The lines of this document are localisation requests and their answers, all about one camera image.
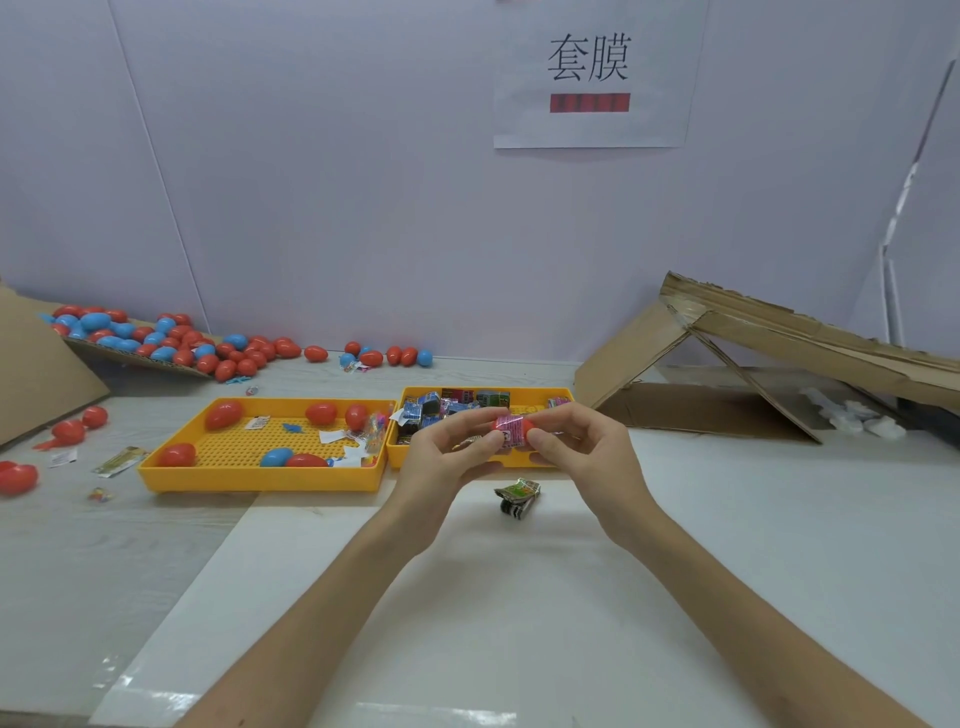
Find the collapsed brown cardboard box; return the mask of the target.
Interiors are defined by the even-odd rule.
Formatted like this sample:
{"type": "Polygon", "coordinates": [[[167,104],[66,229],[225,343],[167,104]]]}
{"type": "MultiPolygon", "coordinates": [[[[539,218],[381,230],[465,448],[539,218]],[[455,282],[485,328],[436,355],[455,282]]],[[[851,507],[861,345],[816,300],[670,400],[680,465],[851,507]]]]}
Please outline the collapsed brown cardboard box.
{"type": "Polygon", "coordinates": [[[626,427],[748,439],[822,440],[782,397],[738,365],[716,339],[869,395],[908,414],[960,418],[960,360],[881,343],[789,308],[669,272],[657,299],[574,374],[576,400],[626,427]],[[688,340],[697,341],[742,387],[640,382],[688,340]]]}

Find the brown cardboard flap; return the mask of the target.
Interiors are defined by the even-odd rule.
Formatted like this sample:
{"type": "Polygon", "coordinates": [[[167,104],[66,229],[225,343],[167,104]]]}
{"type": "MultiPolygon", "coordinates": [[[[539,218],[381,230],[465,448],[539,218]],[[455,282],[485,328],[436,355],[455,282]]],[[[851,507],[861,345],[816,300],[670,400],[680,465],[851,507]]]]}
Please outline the brown cardboard flap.
{"type": "Polygon", "coordinates": [[[150,370],[164,371],[169,374],[189,376],[204,382],[217,383],[212,374],[203,373],[192,367],[181,366],[169,361],[156,360],[150,357],[125,352],[123,350],[118,350],[107,346],[99,346],[99,344],[91,343],[90,341],[84,341],[78,338],[71,338],[68,335],[60,336],[59,338],[81,358],[98,358],[122,364],[127,367],[140,367],[150,370]]]}

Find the clear packet with colourful toy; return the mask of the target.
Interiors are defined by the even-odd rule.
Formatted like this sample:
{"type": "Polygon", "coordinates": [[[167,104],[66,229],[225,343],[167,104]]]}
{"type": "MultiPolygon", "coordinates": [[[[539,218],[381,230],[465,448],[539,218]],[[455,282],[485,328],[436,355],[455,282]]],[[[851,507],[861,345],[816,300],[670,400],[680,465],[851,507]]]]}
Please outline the clear packet with colourful toy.
{"type": "Polygon", "coordinates": [[[378,455],[382,449],[387,431],[390,426],[390,416],[383,412],[374,412],[369,415],[357,439],[366,457],[378,455]]]}

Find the person's right forearm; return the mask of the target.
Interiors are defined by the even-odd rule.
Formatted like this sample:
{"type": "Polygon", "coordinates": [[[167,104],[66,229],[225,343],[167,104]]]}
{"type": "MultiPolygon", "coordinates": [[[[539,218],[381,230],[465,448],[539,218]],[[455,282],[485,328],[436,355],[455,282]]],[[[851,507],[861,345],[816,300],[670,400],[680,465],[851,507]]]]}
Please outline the person's right forearm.
{"type": "Polygon", "coordinates": [[[775,728],[930,728],[803,632],[658,509],[595,509],[775,728]]]}

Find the person's right hand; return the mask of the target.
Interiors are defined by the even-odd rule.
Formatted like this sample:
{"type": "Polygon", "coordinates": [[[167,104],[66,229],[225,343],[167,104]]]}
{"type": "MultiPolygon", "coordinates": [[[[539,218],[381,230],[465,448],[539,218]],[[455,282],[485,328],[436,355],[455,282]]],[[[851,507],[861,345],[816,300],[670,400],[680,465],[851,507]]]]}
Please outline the person's right hand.
{"type": "Polygon", "coordinates": [[[606,535],[641,558],[651,528],[664,515],[649,490],[625,425],[572,402],[529,415],[530,440],[564,440],[575,448],[575,467],[561,469],[606,535]]]}

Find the yellow tray with film sleeves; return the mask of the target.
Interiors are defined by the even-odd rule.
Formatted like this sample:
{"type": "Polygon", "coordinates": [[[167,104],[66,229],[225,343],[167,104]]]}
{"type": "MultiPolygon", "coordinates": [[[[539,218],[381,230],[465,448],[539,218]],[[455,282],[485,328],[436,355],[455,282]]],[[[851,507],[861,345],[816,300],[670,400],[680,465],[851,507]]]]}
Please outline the yellow tray with film sleeves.
{"type": "Polygon", "coordinates": [[[390,415],[387,428],[387,461],[399,470],[418,431],[438,424],[463,411],[500,407],[510,410],[509,418],[497,425],[505,434],[505,446],[493,457],[506,468],[539,467],[532,449],[524,440],[520,419],[546,408],[569,403],[573,396],[562,387],[506,387],[493,385],[414,386],[403,390],[390,415]]]}

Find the white paper scraps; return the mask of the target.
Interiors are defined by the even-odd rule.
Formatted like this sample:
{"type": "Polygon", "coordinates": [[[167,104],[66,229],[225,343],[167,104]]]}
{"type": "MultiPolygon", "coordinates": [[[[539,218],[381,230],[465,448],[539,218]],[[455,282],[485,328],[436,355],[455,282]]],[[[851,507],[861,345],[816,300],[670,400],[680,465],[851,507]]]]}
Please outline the white paper scraps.
{"type": "Polygon", "coordinates": [[[330,467],[372,468],[378,455],[372,449],[376,441],[363,431],[345,429],[318,431],[320,457],[330,467]]]}

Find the person's left forearm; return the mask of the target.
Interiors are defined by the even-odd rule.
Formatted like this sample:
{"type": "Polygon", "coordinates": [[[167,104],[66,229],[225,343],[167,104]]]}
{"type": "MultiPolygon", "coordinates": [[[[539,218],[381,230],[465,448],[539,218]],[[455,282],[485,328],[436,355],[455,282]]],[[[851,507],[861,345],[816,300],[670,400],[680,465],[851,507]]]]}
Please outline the person's left forearm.
{"type": "Polygon", "coordinates": [[[449,510],[383,506],[174,728],[306,728],[378,602],[449,510]]]}

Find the white foam pieces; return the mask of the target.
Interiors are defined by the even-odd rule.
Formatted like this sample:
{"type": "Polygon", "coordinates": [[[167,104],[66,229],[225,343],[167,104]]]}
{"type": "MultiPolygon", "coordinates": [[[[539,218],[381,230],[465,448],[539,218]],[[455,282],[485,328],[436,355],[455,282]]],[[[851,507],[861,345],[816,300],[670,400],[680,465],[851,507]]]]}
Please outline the white foam pieces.
{"type": "Polygon", "coordinates": [[[835,431],[846,434],[868,432],[885,441],[900,441],[906,438],[906,428],[893,417],[882,415],[859,401],[847,399],[839,403],[813,387],[803,387],[798,393],[810,402],[819,416],[835,431]]]}

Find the brown cardboard sheet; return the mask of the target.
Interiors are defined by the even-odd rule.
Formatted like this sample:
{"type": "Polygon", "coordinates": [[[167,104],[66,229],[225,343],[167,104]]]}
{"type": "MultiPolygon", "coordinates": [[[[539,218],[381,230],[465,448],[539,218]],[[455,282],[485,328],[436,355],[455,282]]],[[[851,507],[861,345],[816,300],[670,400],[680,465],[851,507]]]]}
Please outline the brown cardboard sheet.
{"type": "Polygon", "coordinates": [[[0,448],[111,393],[40,311],[0,282],[0,448]]]}

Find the yellow perforated tray with eggs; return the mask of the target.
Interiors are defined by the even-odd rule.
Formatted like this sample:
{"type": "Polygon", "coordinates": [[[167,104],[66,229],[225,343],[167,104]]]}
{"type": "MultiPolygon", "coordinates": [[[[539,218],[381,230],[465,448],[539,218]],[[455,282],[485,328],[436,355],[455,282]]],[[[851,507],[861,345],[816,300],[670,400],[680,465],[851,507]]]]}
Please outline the yellow perforated tray with eggs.
{"type": "Polygon", "coordinates": [[[275,448],[290,448],[295,454],[310,453],[321,456],[319,431],[337,431],[348,428],[344,421],[347,407],[353,403],[365,405],[369,414],[383,412],[392,415],[396,402],[385,398],[314,397],[219,397],[198,415],[175,431],[166,442],[154,450],[139,466],[138,474],[148,490],[154,493],[374,493],[387,465],[386,439],[373,467],[259,467],[262,455],[275,448]],[[204,419],[208,409],[222,400],[238,400],[245,408],[245,416],[233,426],[206,431],[204,419]],[[311,404],[332,402],[338,407],[334,424],[318,427],[305,417],[311,404]],[[270,416],[270,423],[262,430],[245,430],[253,417],[270,416]],[[304,433],[288,433],[282,423],[299,423],[304,433]],[[160,450],[174,443],[189,442],[197,449],[194,467],[157,467],[160,450]]]}

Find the person's left hand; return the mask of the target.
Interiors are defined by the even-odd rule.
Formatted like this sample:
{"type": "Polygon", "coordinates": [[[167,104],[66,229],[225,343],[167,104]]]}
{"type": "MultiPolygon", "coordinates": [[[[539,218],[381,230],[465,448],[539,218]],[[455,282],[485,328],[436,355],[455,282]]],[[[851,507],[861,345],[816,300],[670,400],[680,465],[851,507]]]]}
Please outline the person's left hand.
{"type": "Polygon", "coordinates": [[[460,491],[471,482],[453,482],[445,472],[447,454],[484,454],[490,460],[500,451],[502,434],[491,431],[509,409],[481,408],[449,416],[414,434],[398,479],[381,507],[390,543],[405,559],[432,545],[460,491]]]}

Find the white paper wall sign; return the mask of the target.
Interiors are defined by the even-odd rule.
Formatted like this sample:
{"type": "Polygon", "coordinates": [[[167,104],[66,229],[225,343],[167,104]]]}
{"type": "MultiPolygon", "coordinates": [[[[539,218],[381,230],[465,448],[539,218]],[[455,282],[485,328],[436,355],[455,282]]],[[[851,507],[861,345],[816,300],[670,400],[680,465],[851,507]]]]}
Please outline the white paper wall sign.
{"type": "Polygon", "coordinates": [[[711,0],[496,0],[496,150],[686,144],[711,0]]]}

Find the pile of colourful film sleeves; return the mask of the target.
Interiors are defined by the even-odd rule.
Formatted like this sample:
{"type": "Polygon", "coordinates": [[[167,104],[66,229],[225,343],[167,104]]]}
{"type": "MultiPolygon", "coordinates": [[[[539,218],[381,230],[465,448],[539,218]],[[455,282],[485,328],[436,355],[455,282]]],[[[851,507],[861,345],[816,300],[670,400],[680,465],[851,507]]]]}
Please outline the pile of colourful film sleeves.
{"type": "Polygon", "coordinates": [[[404,390],[399,406],[391,417],[394,427],[393,434],[388,436],[388,444],[408,446],[418,431],[467,410],[505,407],[510,409],[511,414],[528,416],[573,400],[569,389],[556,387],[446,386],[433,390],[423,387],[408,388],[404,390]]]}

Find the green yellow flat packet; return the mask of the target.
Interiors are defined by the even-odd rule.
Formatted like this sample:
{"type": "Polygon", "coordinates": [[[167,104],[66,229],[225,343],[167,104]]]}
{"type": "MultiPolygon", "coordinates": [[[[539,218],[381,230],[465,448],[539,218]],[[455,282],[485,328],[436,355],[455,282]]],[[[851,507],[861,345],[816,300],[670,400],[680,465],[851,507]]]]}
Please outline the green yellow flat packet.
{"type": "Polygon", "coordinates": [[[128,469],[138,466],[150,454],[150,450],[143,447],[126,446],[102,464],[93,467],[92,474],[101,479],[112,479],[128,469]]]}

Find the green film sleeve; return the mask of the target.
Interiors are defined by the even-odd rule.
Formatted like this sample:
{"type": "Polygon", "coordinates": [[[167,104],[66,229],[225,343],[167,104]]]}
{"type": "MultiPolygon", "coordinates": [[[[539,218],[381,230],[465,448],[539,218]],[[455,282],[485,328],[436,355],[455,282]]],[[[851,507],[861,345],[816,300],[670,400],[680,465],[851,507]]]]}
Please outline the green film sleeve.
{"type": "Polygon", "coordinates": [[[519,478],[513,483],[495,488],[502,514],[522,521],[532,509],[542,493],[542,484],[538,481],[519,478]]]}

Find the pile of red blue eggs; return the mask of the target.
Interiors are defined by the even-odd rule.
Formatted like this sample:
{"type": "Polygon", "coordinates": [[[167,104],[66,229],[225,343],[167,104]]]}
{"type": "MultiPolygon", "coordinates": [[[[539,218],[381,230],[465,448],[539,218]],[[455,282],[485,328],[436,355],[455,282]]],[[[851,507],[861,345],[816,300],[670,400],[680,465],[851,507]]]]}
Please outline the pile of red blue eggs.
{"type": "Polygon", "coordinates": [[[330,361],[318,345],[300,346],[290,337],[242,333],[214,337],[194,325],[186,313],[162,313],[139,321],[122,309],[77,304],[49,305],[39,317],[60,336],[70,336],[141,357],[192,367],[217,383],[245,383],[275,362],[330,361]]]}

